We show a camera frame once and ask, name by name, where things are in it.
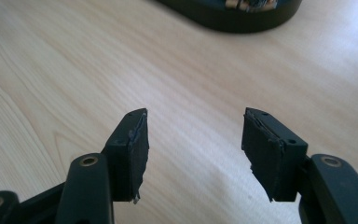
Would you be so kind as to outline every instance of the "black object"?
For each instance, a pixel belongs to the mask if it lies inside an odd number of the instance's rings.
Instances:
[[[301,0],[278,0],[274,9],[246,12],[226,9],[225,0],[157,1],[205,27],[240,34],[275,28],[292,18],[301,4]]]
[[[306,156],[307,143],[270,114],[247,108],[242,150],[270,200],[302,196],[303,223],[358,223],[358,174],[344,160]]]
[[[112,202],[140,199],[148,149],[147,110],[138,109],[118,124],[102,153],[71,163],[65,183],[23,203],[0,191],[0,224],[113,223]]]

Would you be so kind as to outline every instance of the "wooden table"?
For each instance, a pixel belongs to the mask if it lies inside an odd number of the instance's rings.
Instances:
[[[241,151],[265,110],[358,172],[358,1],[304,1],[279,28],[204,29],[152,0],[0,0],[0,189],[26,200],[149,111],[141,201],[116,223],[299,223]]]

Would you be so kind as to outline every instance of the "wood grain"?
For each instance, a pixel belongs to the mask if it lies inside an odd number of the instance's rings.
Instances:
[[[245,107],[358,172],[358,2],[304,1],[253,35],[199,27],[152,1],[0,0],[0,189],[28,199],[149,110],[142,200],[116,223],[299,223],[241,151]]]

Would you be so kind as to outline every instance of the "light wood surface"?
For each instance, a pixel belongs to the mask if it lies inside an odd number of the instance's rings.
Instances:
[[[116,223],[299,223],[252,175],[242,115],[265,110],[358,172],[358,1],[229,35],[152,0],[0,0],[0,189],[23,201],[61,183],[141,107],[142,199],[115,203]]]

